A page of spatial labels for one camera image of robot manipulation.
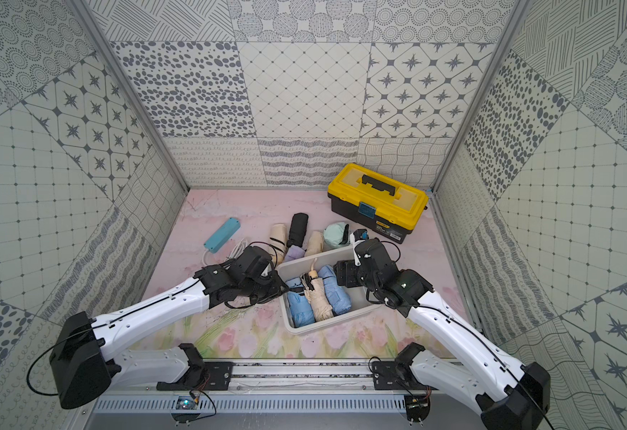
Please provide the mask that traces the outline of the white plastic storage box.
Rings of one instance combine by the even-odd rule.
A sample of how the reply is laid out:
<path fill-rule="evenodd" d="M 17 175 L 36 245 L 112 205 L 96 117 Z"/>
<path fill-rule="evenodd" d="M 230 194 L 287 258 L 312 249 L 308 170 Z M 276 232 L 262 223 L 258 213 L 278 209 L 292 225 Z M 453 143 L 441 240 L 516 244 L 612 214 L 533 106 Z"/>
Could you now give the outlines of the white plastic storage box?
<path fill-rule="evenodd" d="M 353 275 L 338 278 L 342 265 L 354 262 L 353 248 L 342 247 L 277 267 L 288 287 L 279 301 L 290 333 L 313 333 L 368 315 L 378 308 L 366 300 L 365 288 L 347 286 L 354 280 Z"/>

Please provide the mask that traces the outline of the mint green umbrella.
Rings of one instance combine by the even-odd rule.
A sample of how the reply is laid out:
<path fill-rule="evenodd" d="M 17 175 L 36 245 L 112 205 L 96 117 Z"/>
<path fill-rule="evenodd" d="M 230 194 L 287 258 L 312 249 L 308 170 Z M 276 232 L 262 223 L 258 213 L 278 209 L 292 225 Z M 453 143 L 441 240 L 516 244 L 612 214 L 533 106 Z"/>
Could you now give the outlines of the mint green umbrella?
<path fill-rule="evenodd" d="M 347 222 L 336 222 L 323 231 L 323 241 L 326 249 L 334 250 L 348 247 L 350 225 Z"/>

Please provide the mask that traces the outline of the beige umbrella wooden handle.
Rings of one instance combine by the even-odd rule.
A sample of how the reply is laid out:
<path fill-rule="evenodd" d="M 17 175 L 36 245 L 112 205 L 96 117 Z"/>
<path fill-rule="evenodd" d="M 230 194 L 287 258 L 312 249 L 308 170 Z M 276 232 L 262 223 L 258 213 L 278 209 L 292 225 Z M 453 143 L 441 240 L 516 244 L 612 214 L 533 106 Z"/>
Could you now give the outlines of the beige umbrella wooden handle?
<path fill-rule="evenodd" d="M 315 270 L 316 263 L 317 258 L 314 258 L 309 271 L 304 274 L 304 295 L 313 308 L 316 322 L 322 322 L 331 319 L 334 314 L 325 295 L 323 280 Z"/>

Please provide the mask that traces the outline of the small light blue umbrella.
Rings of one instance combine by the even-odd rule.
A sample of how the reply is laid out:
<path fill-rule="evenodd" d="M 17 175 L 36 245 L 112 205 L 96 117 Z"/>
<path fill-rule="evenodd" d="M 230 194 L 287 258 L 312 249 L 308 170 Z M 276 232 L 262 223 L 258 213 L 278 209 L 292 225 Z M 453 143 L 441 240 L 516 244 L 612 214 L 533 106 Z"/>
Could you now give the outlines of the small light blue umbrella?
<path fill-rule="evenodd" d="M 352 303 L 347 292 L 338 285 L 337 276 L 330 265 L 324 265 L 318 270 L 323 280 L 325 295 L 332 306 L 335 316 L 345 315 L 352 310 Z"/>

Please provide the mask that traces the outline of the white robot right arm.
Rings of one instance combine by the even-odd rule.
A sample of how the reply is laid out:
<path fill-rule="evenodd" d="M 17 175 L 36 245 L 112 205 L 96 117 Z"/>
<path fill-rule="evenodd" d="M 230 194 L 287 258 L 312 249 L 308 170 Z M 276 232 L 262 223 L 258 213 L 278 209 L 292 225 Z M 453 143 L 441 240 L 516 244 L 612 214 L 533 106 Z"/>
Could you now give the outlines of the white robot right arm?
<path fill-rule="evenodd" d="M 432 284 L 399 269 L 377 238 L 351 245 L 362 287 L 378 303 L 431 333 L 460 362 L 437 358 L 416 343 L 395 359 L 399 376 L 434 388 L 470 408 L 488 429 L 536 429 L 549 420 L 551 376 L 523 364 L 454 313 Z"/>

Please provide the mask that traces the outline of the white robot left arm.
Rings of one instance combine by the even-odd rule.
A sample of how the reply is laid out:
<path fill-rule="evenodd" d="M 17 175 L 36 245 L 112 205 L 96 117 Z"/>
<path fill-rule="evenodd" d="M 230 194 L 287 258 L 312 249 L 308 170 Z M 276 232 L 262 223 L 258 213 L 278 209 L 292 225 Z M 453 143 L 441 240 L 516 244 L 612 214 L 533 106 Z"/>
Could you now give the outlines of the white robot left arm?
<path fill-rule="evenodd" d="M 74 410 L 117 386 L 155 383 L 167 391 L 199 388 L 207 372 L 195 347 L 182 344 L 131 358 L 130 346 L 185 317 L 220 305 L 230 307 L 238 297 L 256 306 L 287 290 L 270 253 L 250 245 L 238 257 L 205 266 L 183 283 L 136 305 L 97 317 L 85 312 L 72 315 L 48 358 L 55 396 L 63 409 Z"/>

